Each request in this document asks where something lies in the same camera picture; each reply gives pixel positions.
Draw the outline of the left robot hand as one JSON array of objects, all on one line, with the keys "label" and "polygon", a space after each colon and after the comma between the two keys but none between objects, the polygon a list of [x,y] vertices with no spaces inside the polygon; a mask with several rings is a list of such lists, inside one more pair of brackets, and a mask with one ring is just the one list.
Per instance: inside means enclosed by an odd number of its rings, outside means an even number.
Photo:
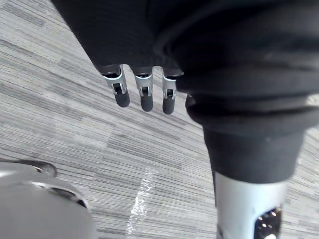
[{"label": "left robot hand", "polygon": [[187,95],[210,157],[217,238],[278,239],[288,180],[308,128],[319,122],[316,0],[55,0],[117,104],[130,103],[130,66],[142,109]]}]

